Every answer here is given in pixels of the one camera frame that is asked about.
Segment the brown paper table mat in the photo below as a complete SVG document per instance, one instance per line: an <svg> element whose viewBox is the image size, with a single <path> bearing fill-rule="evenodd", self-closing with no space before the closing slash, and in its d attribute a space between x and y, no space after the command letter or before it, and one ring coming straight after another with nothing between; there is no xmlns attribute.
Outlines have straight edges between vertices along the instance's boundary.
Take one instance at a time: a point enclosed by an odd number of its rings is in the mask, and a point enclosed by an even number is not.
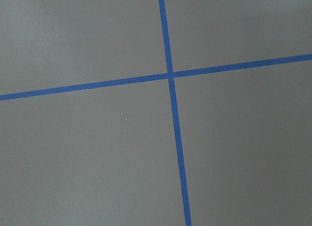
<svg viewBox="0 0 312 226"><path fill-rule="evenodd" d="M3 226L309 226L312 0L0 0Z"/></svg>

